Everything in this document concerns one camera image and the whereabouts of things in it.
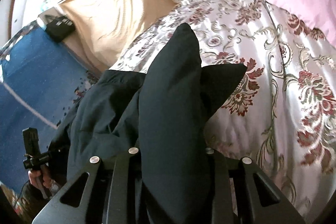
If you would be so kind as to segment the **person's left hand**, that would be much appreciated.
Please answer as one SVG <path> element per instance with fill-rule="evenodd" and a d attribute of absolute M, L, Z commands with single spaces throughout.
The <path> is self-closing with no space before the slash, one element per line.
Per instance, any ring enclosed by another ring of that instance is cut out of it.
<path fill-rule="evenodd" d="M 29 170 L 28 177 L 30 184 L 35 188 L 39 189 L 41 185 L 47 189 L 52 187 L 53 180 L 47 165 L 42 165 L 40 170 Z"/>

